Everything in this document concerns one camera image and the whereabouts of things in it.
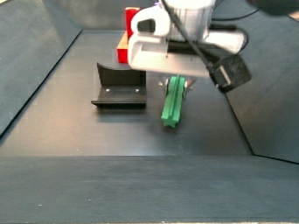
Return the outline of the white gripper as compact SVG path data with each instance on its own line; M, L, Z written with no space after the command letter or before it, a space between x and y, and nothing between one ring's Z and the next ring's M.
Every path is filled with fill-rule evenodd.
M128 40L128 64L136 70L163 74L205 77L205 63L240 52L245 33L237 28L219 27L209 21L208 36L192 41L168 4L140 10L132 19L132 36ZM163 95L168 95L171 78L159 77ZM196 79L184 82L183 97L192 91Z

